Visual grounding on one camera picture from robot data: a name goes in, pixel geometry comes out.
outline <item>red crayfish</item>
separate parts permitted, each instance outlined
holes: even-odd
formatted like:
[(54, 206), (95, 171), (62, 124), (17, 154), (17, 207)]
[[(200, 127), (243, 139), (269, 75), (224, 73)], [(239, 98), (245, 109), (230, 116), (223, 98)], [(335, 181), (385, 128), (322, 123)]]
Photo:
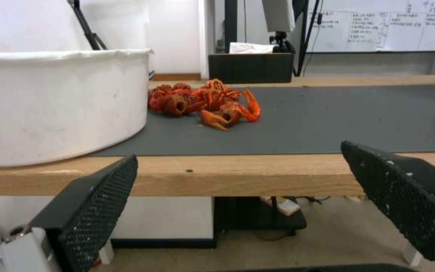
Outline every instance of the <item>red crayfish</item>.
[[(242, 94), (247, 107), (237, 102)], [(224, 131), (236, 124), (241, 117), (255, 122), (261, 116), (261, 107), (251, 91), (231, 89), (219, 79), (209, 80), (205, 86), (195, 91), (185, 83), (160, 85), (150, 91), (148, 105), (155, 112), (173, 116), (199, 110), (204, 124)]]

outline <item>whiteboard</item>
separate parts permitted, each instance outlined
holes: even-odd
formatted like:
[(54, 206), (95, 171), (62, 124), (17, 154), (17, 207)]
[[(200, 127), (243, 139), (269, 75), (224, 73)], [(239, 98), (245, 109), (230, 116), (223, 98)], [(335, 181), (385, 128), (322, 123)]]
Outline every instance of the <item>whiteboard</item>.
[(435, 0), (323, 0), (321, 12), (307, 52), (435, 51)]

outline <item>black base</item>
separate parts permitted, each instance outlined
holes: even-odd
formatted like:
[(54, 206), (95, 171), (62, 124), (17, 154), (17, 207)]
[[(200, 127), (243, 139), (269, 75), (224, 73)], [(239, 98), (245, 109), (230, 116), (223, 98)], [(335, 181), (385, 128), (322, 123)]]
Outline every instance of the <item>black base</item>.
[(216, 248), (215, 239), (111, 239), (114, 248)]
[(301, 210), (287, 217), (257, 197), (214, 198), (214, 230), (304, 229), (307, 221)]
[(288, 83), (292, 80), (293, 55), (212, 54), (208, 57), (209, 78), (225, 84)]

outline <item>crayfish claw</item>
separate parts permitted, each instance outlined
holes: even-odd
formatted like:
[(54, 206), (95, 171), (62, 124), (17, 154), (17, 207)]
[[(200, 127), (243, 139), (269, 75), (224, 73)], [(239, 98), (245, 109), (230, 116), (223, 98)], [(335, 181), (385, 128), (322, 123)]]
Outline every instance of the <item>crayfish claw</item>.
[(222, 125), (228, 123), (226, 119), (212, 112), (208, 112), (207, 110), (201, 110), (201, 120), (204, 124), (213, 126), (222, 131), (228, 130), (226, 127)]
[(249, 122), (255, 122), (261, 116), (261, 107), (251, 91), (246, 89), (243, 91), (243, 95), (247, 104), (247, 109), (241, 107), (241, 110), (244, 112), (244, 117)]
[(204, 107), (205, 102), (204, 101), (200, 101), (200, 102), (196, 102), (190, 106), (188, 106), (188, 108), (184, 111), (184, 114), (191, 114), (197, 110), (202, 109), (202, 107)]

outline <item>wooden baseboard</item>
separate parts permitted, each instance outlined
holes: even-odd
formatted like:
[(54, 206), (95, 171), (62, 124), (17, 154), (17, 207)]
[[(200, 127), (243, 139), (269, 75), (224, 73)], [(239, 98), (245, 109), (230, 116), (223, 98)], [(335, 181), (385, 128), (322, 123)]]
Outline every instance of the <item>wooden baseboard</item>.
[(154, 74), (154, 81), (200, 80), (199, 73), (189, 74)]

